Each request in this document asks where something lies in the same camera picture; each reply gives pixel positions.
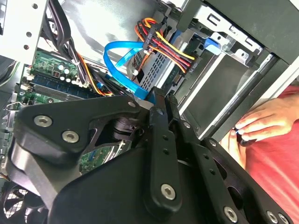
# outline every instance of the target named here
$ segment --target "finger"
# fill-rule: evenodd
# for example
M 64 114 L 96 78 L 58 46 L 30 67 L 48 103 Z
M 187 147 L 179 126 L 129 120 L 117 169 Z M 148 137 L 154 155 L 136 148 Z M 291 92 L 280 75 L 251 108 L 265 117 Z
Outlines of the finger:
M 236 125 L 235 127 L 237 129 L 242 129 L 244 128 L 245 126 L 251 124 L 252 122 L 258 120 L 258 119 L 261 119 L 261 118 L 264 118 L 264 117 L 268 117 L 270 115 L 272 115 L 272 111 L 271 110 L 261 110 L 261 111 L 257 111 L 247 117 L 245 117 L 244 119 L 240 120 Z
M 240 164 L 241 155 L 239 152 L 239 147 L 238 147 L 235 131 L 232 131 L 231 135 L 229 137 L 229 154 L 231 155 L 231 157 L 234 158 L 234 160 L 236 160 Z
M 229 135 L 230 135 L 230 131 L 223 137 L 223 139 L 220 142 L 220 145 L 227 151 L 228 151 L 228 147 L 229 147 Z
M 258 119 L 249 125 L 241 128 L 238 132 L 243 135 L 245 133 L 255 132 L 262 130 L 267 127 L 278 126 L 281 125 L 280 120 L 275 115 L 270 115 L 265 118 Z
M 262 104 L 262 105 L 258 106 L 257 108 L 253 109 L 252 111 L 249 111 L 248 113 L 246 113 L 246 114 L 240 119 L 240 121 L 243 120 L 244 118 L 248 117 L 249 115 L 251 115 L 251 114 L 253 114 L 253 113 L 255 113 L 255 112 L 258 112 L 258 111 L 262 111 L 262 110 L 264 110 L 264 109 L 266 109 L 266 108 L 267 108 L 267 103 Z
M 246 133 L 242 135 L 242 138 L 245 141 L 253 139 L 264 140 L 266 138 L 286 134 L 288 131 L 289 130 L 286 131 L 284 128 L 281 128 L 281 126 L 272 126 L 256 132 Z

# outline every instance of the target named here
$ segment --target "red wire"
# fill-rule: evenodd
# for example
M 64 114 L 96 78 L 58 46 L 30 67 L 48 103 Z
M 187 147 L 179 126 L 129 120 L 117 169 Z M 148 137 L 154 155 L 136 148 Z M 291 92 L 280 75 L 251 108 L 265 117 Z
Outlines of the red wire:
M 173 57 L 175 57 L 176 59 L 178 59 L 180 62 L 184 63 L 187 66 L 190 66 L 190 64 L 188 62 L 185 62 L 183 59 L 181 59 L 179 56 L 177 56 L 176 54 L 174 54 L 173 52 L 171 52 L 167 47 L 165 47 L 162 43 L 158 42 L 157 40 L 153 39 L 153 42 L 155 42 L 159 47 L 163 48 L 164 50 L 166 50 L 170 55 L 172 55 Z
M 144 33 L 147 35 L 148 32 L 146 31 L 146 29 L 144 28 L 144 26 L 142 24 L 139 25 L 142 30 L 144 31 Z M 186 61 L 184 61 L 183 59 L 181 59 L 179 56 L 177 56 L 176 54 L 174 54 L 173 52 L 171 52 L 167 47 L 165 47 L 161 42 L 153 39 L 153 42 L 155 42 L 159 47 L 163 48 L 164 50 L 166 50 L 171 56 L 175 57 L 176 59 L 178 59 L 180 62 L 184 63 L 187 66 L 190 66 L 190 64 Z

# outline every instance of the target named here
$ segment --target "black metal arm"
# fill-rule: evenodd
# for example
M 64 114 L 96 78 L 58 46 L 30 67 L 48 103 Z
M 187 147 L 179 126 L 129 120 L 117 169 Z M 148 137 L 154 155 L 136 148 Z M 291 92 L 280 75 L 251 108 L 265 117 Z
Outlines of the black metal arm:
M 147 100 L 151 108 L 117 96 L 19 112 L 9 162 L 41 195 L 49 224 L 271 224 L 269 212 L 293 223 L 217 142 L 196 138 L 173 95 L 153 88 Z M 120 140 L 132 149 L 78 175 L 81 154 Z

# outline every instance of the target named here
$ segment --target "cable bundle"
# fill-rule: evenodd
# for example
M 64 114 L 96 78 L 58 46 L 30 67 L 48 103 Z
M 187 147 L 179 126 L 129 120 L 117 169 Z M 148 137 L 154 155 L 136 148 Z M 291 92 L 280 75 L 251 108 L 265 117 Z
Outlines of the cable bundle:
M 99 76 L 99 74 L 93 73 L 92 75 L 86 62 L 76 51 L 74 41 L 71 37 L 70 25 L 58 0 L 49 0 L 49 9 L 53 19 L 50 20 L 47 18 L 47 15 L 45 15 L 43 20 L 43 31 L 47 38 L 52 41 L 61 56 L 76 65 L 79 72 L 78 77 L 82 84 L 90 83 L 92 89 L 102 96 L 113 95 L 112 92 L 103 92 L 97 87 L 94 78 L 95 76 Z M 51 30 L 49 22 L 55 24 L 54 32 Z
M 145 42 L 145 40 L 147 39 L 152 25 L 157 25 L 157 22 L 152 18 L 145 18 L 137 22 L 137 25 L 135 26 L 135 32 L 142 42 Z M 155 31 L 148 47 L 149 53 L 155 50 L 163 54 L 164 56 L 172 60 L 184 73 L 191 66 L 192 61 L 195 59 L 194 57 L 189 56 L 179 49 L 175 48 L 167 40 L 165 40 L 161 30 Z M 149 56 L 146 55 L 143 58 L 138 70 L 141 69 L 148 57 Z

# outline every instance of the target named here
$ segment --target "red shirt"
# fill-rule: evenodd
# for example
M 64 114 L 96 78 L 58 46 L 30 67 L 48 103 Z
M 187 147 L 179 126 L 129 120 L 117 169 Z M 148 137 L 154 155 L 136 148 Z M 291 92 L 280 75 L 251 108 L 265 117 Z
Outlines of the red shirt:
M 289 86 L 279 97 L 299 92 Z M 246 149 L 246 170 L 299 224 L 299 120 L 285 135 L 254 143 Z

